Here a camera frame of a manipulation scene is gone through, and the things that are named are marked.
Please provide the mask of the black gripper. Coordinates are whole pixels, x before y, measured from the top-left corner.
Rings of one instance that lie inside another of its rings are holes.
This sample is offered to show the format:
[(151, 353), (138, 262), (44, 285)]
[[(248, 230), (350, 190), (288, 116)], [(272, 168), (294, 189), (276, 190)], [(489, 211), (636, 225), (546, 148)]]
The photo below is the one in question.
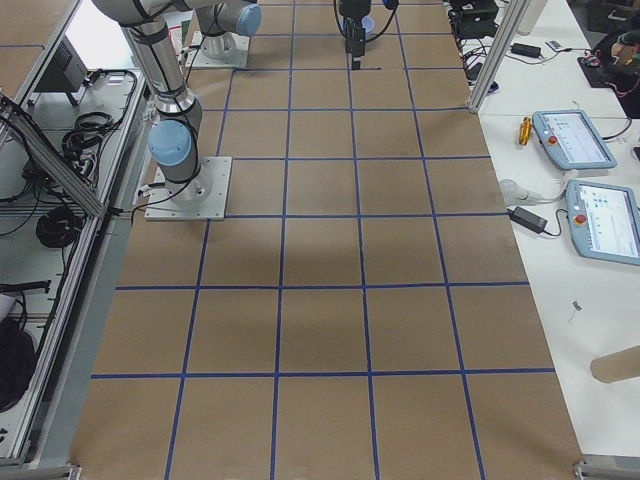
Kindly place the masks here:
[(336, 14), (341, 33), (345, 36), (345, 49), (350, 59), (351, 69), (361, 68), (365, 55), (366, 32), (363, 19), (371, 12), (370, 0), (338, 0)]

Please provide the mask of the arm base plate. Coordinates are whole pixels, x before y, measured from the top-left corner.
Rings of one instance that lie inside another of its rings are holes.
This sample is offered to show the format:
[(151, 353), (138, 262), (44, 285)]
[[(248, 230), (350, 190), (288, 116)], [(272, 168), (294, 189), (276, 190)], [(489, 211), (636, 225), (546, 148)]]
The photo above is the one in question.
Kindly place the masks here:
[(193, 69), (244, 69), (249, 45), (249, 37), (236, 33), (204, 37), (200, 31), (196, 31), (190, 41), (184, 66)]
[(144, 217), (149, 221), (222, 221), (225, 218), (232, 169), (232, 158), (202, 157), (199, 175), (175, 197), (180, 190), (176, 184), (161, 186), (150, 192), (150, 207)]

